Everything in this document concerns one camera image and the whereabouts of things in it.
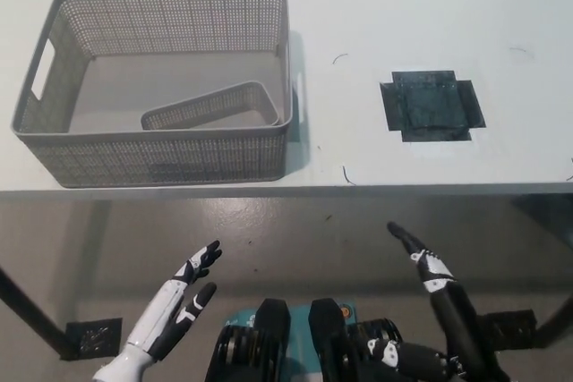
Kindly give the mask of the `white and black left hand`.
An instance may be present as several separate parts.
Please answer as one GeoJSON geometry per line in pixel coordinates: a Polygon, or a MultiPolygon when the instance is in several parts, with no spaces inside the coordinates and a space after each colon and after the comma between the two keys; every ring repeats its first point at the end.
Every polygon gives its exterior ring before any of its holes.
{"type": "Polygon", "coordinates": [[[210,266],[222,255],[220,241],[201,248],[160,287],[135,324],[127,344],[140,349],[153,361],[162,361],[185,336],[200,316],[217,286],[205,284],[187,303],[185,291],[210,272],[210,266]]]}

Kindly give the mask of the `black and white right hand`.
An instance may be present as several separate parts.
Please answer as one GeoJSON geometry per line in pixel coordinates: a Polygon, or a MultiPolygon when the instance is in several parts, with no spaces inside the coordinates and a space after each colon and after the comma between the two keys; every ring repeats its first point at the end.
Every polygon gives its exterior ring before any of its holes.
{"type": "Polygon", "coordinates": [[[415,264],[448,351],[443,354],[420,344],[378,337],[366,343],[370,356],[400,376],[418,381],[509,381],[485,340],[465,289],[440,256],[397,223],[390,221],[387,228],[415,264]]]}

